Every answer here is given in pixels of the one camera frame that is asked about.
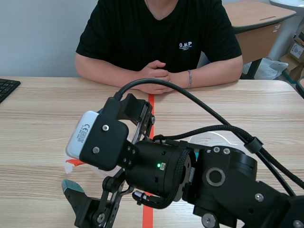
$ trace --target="black t-shirt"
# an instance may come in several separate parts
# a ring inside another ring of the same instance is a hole
[[[81,35],[77,53],[139,71],[155,60],[169,72],[240,56],[241,50],[221,0],[179,0],[157,20],[144,0],[99,0]]]

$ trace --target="screw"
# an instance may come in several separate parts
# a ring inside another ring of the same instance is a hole
[[[293,226],[294,226],[294,228],[304,228],[304,224],[300,220],[295,220],[293,222]]]
[[[207,213],[201,218],[201,222],[205,228],[214,228],[217,221],[213,215]]]
[[[257,193],[255,198],[258,202],[262,202],[264,200],[264,196],[261,193]]]
[[[230,154],[230,149],[225,148],[225,149],[224,149],[224,154]]]
[[[104,126],[103,126],[103,131],[106,132],[107,130],[109,130],[109,126],[108,126],[108,125],[104,125]]]
[[[93,153],[99,153],[99,147],[97,147],[97,146],[94,147],[92,151],[93,151]]]
[[[97,223],[100,224],[104,221],[105,219],[105,214],[104,213],[101,213],[98,218],[97,218]]]
[[[219,147],[214,147],[214,148],[213,148],[213,151],[214,151],[215,153],[218,153],[218,152],[220,151],[220,148],[219,148]]]

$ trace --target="black cable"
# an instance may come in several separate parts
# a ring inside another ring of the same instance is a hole
[[[253,137],[246,131],[244,131],[241,128],[232,126],[232,125],[214,125],[214,126],[207,126],[207,127],[202,127],[190,132],[186,132],[183,134],[178,134],[178,135],[172,135],[172,136],[163,136],[163,135],[157,135],[153,138],[153,141],[155,140],[165,140],[165,139],[171,139],[171,140],[178,140],[178,139],[184,139],[190,136],[194,136],[196,134],[200,133],[205,133],[205,132],[211,132],[211,131],[230,131],[233,132],[234,134],[239,134],[241,135],[244,139],[247,141],[252,141]]]
[[[173,135],[173,136],[163,136],[163,135],[157,135],[153,138],[153,141],[155,140],[165,140],[165,139],[171,139],[171,140],[178,140],[178,139],[184,139],[196,134],[200,134],[200,133],[205,133],[205,132],[212,132],[212,131],[230,131],[233,132],[234,134],[239,134],[241,135],[243,138],[247,139],[248,141],[252,141],[254,138],[252,135],[250,135],[248,132],[246,132],[245,130],[235,127],[235,126],[231,126],[231,125],[214,125],[214,126],[207,126],[207,127],[202,127],[190,132],[186,132],[183,134],[178,134],[178,135]],[[267,161],[267,159],[265,158],[265,156],[262,153],[257,153],[258,158],[261,161]],[[274,158],[269,154],[269,156],[271,157],[269,160],[272,161]],[[277,176],[277,174],[279,174],[278,172],[272,172],[273,175],[278,179],[278,181],[280,182],[280,184],[284,187],[284,189],[286,190],[286,192],[290,195],[290,196],[295,196],[295,192],[291,189],[288,188],[286,186],[288,186],[287,182],[282,178],[282,176]],[[297,179],[292,179],[295,183],[297,183],[300,187],[303,188],[304,185],[302,185],[303,181],[301,181],[301,179],[299,179],[297,176],[295,176]]]
[[[183,94],[190,100],[192,100],[194,103],[199,105],[201,108],[205,109],[209,114],[211,114],[213,117],[215,117],[218,121],[220,121],[224,125],[231,125],[229,122],[227,122],[222,116],[220,116],[218,113],[216,113],[213,109],[211,109],[209,106],[207,106],[205,103],[203,103],[201,100],[199,100],[197,97],[189,93],[187,90],[184,90],[183,88],[180,88],[177,85],[174,85],[170,82],[166,82],[163,80],[159,79],[154,79],[154,78],[147,78],[147,79],[139,79],[133,82],[130,82],[123,86],[117,93],[115,93],[114,98],[118,101],[120,101],[123,97],[123,95],[131,88],[142,85],[142,84],[157,84],[157,85],[163,85],[166,87],[169,87],[171,89],[174,89],[178,91],[179,93]],[[241,135],[238,133],[235,133],[235,135],[243,142],[243,143],[248,143]],[[278,181],[282,184],[284,189],[288,189],[288,192],[292,192],[292,189],[290,186],[286,183],[286,181],[283,179],[283,177],[279,174],[279,172],[273,167],[273,165],[267,160],[263,159],[261,160],[267,167],[268,169],[275,175],[275,177],[278,179]]]
[[[285,168],[282,164],[280,164],[269,152],[267,152],[264,148],[261,149],[261,154],[265,157],[265,159],[269,160],[274,166],[276,166],[283,174],[289,177],[294,183],[299,185],[302,189],[304,189],[304,181],[290,172],[287,168]]]

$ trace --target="black keyboard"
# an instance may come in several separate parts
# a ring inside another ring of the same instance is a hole
[[[0,103],[20,85],[20,81],[0,79]]]

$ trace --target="white paper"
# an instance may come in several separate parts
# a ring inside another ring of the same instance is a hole
[[[293,54],[295,57],[300,58],[304,51],[304,48],[298,44],[294,44],[293,48],[291,49],[290,53]]]

